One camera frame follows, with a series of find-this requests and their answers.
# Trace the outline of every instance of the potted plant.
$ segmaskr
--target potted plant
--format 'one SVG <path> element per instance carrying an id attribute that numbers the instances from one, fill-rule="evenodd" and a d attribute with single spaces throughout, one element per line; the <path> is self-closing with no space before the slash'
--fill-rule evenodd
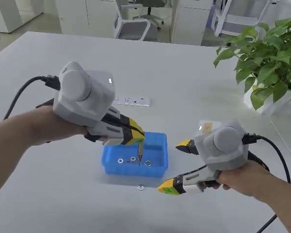
<path id="1" fill-rule="evenodd" d="M 258 27 L 266 32 L 257 39 Z M 236 82 L 244 81 L 244 102 L 260 113 L 272 114 L 291 100 L 291 18 L 278 20 L 274 28 L 265 23 L 246 27 L 243 32 L 227 40 L 229 49 L 217 50 L 213 62 L 238 57 Z"/>

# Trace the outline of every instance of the blue plastic basket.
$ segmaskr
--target blue plastic basket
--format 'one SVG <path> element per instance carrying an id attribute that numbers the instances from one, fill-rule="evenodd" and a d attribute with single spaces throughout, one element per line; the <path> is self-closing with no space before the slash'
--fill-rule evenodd
<path id="1" fill-rule="evenodd" d="M 142 162 L 138 166 L 138 144 L 131 146 L 105 146 L 101 163 L 107 174 L 128 176 L 163 177 L 168 168 L 167 137 L 164 133 L 145 133 L 145 146 Z M 136 162 L 127 162 L 131 157 L 136 157 Z M 144 163 L 149 160 L 151 166 Z"/>

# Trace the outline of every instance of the yellow sticker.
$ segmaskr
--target yellow sticker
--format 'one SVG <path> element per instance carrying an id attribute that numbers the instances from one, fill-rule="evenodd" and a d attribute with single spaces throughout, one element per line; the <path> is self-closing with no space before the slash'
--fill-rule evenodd
<path id="1" fill-rule="evenodd" d="M 207 122 L 203 126 L 202 133 L 211 133 L 212 131 L 212 122 Z"/>

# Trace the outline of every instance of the white chair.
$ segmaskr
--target white chair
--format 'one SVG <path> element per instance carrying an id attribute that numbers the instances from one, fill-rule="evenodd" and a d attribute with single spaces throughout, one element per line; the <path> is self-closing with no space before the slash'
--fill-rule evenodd
<path id="1" fill-rule="evenodd" d="M 237 36 L 244 27 L 257 25 L 271 2 L 272 0 L 227 0 L 222 10 L 216 6 L 211 22 L 214 35 Z"/>
<path id="2" fill-rule="evenodd" d="M 117 15 L 114 21 L 113 34 L 116 39 L 157 41 L 158 29 L 150 20 L 140 18 L 143 6 L 141 4 L 121 5 L 115 0 Z M 139 17 L 136 19 L 123 19 L 121 11 L 129 8 L 139 9 Z"/>

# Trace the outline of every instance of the office chair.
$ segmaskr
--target office chair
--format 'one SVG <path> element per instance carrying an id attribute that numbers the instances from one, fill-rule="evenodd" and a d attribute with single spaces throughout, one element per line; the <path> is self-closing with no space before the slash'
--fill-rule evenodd
<path id="1" fill-rule="evenodd" d="M 164 7 L 166 5 L 166 0 L 134 0 L 134 3 L 142 4 L 142 6 L 147 7 L 147 14 L 142 15 L 140 17 L 149 19 L 151 22 L 153 22 L 157 26 L 157 29 L 160 31 L 161 26 L 158 23 L 158 21 L 161 21 L 162 25 L 163 25 L 164 19 L 157 17 L 157 16 L 154 16 L 154 15 L 151 15 L 151 9 L 152 9 L 152 7 Z"/>
<path id="2" fill-rule="evenodd" d="M 246 26 L 257 25 L 271 2 L 272 0 L 227 0 L 222 9 L 216 6 L 211 22 L 214 35 L 237 36 Z"/>
<path id="3" fill-rule="evenodd" d="M 119 0 L 115 0 L 117 14 L 113 25 L 113 35 L 116 39 L 157 41 L 159 31 L 150 20 L 140 18 L 143 6 L 141 4 L 121 5 Z M 139 16 L 136 19 L 123 19 L 121 11 L 123 9 L 139 9 Z"/>

